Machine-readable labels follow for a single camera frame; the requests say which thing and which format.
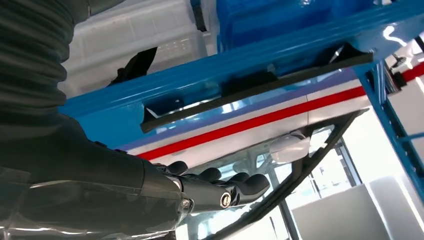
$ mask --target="white box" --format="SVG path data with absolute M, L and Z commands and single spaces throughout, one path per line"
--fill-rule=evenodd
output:
M 158 47 L 149 73 L 207 56 L 187 0 L 127 0 L 75 27 L 68 72 L 59 84 L 68 98 L 106 87 L 138 52 Z

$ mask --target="blue panel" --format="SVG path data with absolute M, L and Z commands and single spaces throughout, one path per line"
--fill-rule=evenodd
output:
M 411 2 L 414 1 L 376 7 L 338 21 L 249 44 L 91 92 L 70 99 L 60 111 L 77 118 L 92 140 L 104 142 L 111 147 L 130 144 L 146 137 L 139 126 L 144 116 L 144 105 L 164 104 L 165 99 L 179 97 L 183 105 L 187 106 L 219 97 L 221 84 L 233 76 L 266 70 L 274 63 L 285 66 L 284 72 L 292 72 L 310 64 L 305 60 L 317 58 L 322 49 L 348 40 L 362 46 L 362 33 L 381 30 L 382 26 L 392 23 L 402 24 L 402 21 L 410 18 L 421 20 L 424 16 L 424 4 L 409 4 Z M 410 31 L 424 29 L 422 21 L 417 22 L 421 25 L 413 25 Z M 407 35 L 403 40 L 409 41 L 415 36 Z
M 227 51 L 345 18 L 374 0 L 217 0 L 220 41 Z

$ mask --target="blue metal frame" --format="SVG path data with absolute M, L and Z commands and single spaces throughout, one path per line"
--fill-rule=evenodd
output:
M 403 167 L 424 200 L 423 176 L 417 174 L 417 168 L 420 168 L 419 172 L 422 171 L 422 162 L 418 164 L 413 161 L 417 157 L 415 150 L 406 152 L 406 144 L 411 144 L 411 139 L 422 137 L 423 134 L 399 135 L 393 129 L 392 124 L 400 124 L 400 121 L 387 99 L 383 66 L 379 62 L 423 30 L 422 0 L 403 0 L 391 5 L 379 5 L 337 21 L 246 45 L 75 97 L 60 111 L 77 118 L 90 139 L 119 147 L 152 137 L 143 134 L 140 129 L 145 105 L 160 105 L 166 99 L 178 97 L 187 106 L 216 98 L 220 96 L 221 85 L 231 78 L 266 70 L 270 65 L 284 66 L 282 73 L 290 73 L 309 66 L 323 49 L 349 42 L 359 51 L 372 52 L 374 55 L 374 64 L 355 67 L 355 72 Z M 365 73 L 372 68 L 375 68 L 376 74 L 375 90 L 365 77 Z M 315 84 L 325 85 L 324 81 Z M 211 115 L 204 113 L 204 118 L 215 118 L 221 114 L 213 111 L 210 113 Z
M 363 72 L 361 67 L 356 68 L 359 73 Z M 424 165 L 420 160 L 414 146 L 410 142 L 412 139 L 424 137 L 424 133 L 414 134 L 408 136 L 402 126 L 399 117 L 396 115 L 390 100 L 387 98 L 385 85 L 376 84 L 384 83 L 385 75 L 383 68 L 376 67 L 374 69 L 374 86 L 365 75 L 359 75 L 359 80 L 371 102 L 374 111 L 384 128 L 384 131 L 393 146 L 400 162 L 411 179 L 419 197 L 424 202 L 424 178 L 423 171 Z

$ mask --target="metal pole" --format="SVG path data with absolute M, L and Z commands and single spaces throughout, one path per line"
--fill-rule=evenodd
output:
M 415 38 L 415 42 L 418 44 L 419 48 L 421 48 L 421 51 L 424 52 L 424 41 L 420 36 L 417 36 Z

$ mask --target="glass wall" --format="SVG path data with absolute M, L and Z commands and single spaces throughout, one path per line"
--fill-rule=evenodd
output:
M 326 127 L 314 131 L 310 154 L 325 146 L 333 128 Z M 183 220 L 177 230 L 178 240 L 204 239 L 211 234 L 237 221 L 243 214 L 262 201 L 292 172 L 291 164 L 278 164 L 269 154 L 269 144 L 274 139 L 240 150 L 228 156 L 208 162 L 190 170 L 189 173 L 199 174 L 207 168 L 218 168 L 222 180 L 228 180 L 237 173 L 245 172 L 250 175 L 264 174 L 271 187 L 256 202 L 245 206 L 233 207 L 224 211 L 192 214 Z M 340 140 L 326 155 L 312 173 L 286 198 L 286 206 L 279 205 L 260 221 L 232 236 L 234 240 L 267 239 L 288 240 L 297 239 L 295 233 L 288 230 L 293 224 L 290 210 L 311 203 L 332 194 L 344 191 L 358 184 L 354 179 L 349 165 L 352 165 L 349 154 Z

